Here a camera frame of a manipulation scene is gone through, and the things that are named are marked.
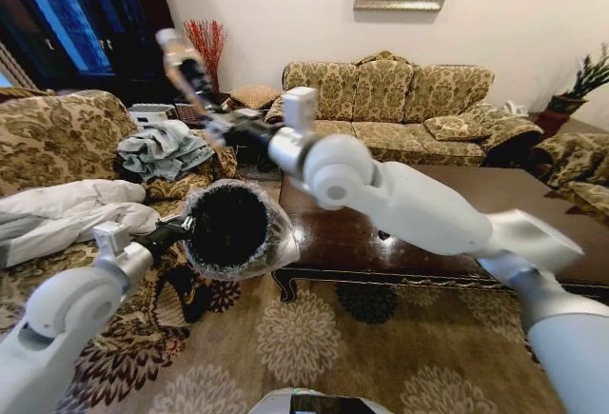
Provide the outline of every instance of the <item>dark wooden cabinet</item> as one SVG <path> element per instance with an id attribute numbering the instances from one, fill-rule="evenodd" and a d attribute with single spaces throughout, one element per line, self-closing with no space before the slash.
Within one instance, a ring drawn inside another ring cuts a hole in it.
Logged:
<path id="1" fill-rule="evenodd" d="M 2 41 L 44 89 L 104 89 L 126 104 L 176 91 L 154 40 L 166 0 L 0 0 Z"/>

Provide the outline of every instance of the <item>red dried branches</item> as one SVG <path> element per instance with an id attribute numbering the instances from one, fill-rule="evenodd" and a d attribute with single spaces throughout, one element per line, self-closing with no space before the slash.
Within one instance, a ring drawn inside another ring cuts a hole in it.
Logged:
<path id="1" fill-rule="evenodd" d="M 214 91 L 219 91 L 218 86 L 218 66 L 220 56 L 225 48 L 226 30 L 222 23 L 218 21 L 195 21 L 188 19 L 184 22 L 184 30 L 188 39 L 195 49 L 199 51 L 201 57 L 206 62 L 207 70 L 211 75 Z"/>

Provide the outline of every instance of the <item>white wall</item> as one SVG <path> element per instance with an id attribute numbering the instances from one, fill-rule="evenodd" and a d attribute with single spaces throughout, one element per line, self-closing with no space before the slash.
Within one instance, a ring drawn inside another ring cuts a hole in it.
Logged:
<path id="1" fill-rule="evenodd" d="M 572 83 L 578 58 L 609 41 L 609 0 L 446 0 L 442 10 L 361 11 L 353 0 L 168 0 L 176 25 L 218 19 L 228 40 L 222 89 L 279 87 L 291 60 L 352 61 L 390 49 L 422 64 L 479 64 L 488 101 L 542 110 Z M 609 129 L 609 85 L 576 117 Z"/>

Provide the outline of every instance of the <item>floral rug pattern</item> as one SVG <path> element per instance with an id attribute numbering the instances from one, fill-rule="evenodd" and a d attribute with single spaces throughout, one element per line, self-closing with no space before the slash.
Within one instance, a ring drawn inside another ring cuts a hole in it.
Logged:
<path id="1" fill-rule="evenodd" d="M 286 305 L 270 276 L 194 284 L 210 295 L 198 297 L 207 302 L 200 319 L 183 324 L 183 348 L 107 365 L 86 352 L 89 379 L 103 368 L 104 381 L 75 382 L 57 412 L 245 414 L 291 386 L 396 414 L 564 412 L 504 292 L 299 281 Z M 179 303 L 172 288 L 160 295 Z"/>

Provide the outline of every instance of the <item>plastic wrap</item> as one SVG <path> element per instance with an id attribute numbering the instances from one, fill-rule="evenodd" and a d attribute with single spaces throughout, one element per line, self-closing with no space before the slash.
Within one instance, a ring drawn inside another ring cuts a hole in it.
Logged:
<path id="1" fill-rule="evenodd" d="M 287 214 L 254 184 L 223 179 L 194 190 L 183 214 L 195 222 L 183 242 L 188 261 L 206 278 L 239 281 L 300 257 Z"/>

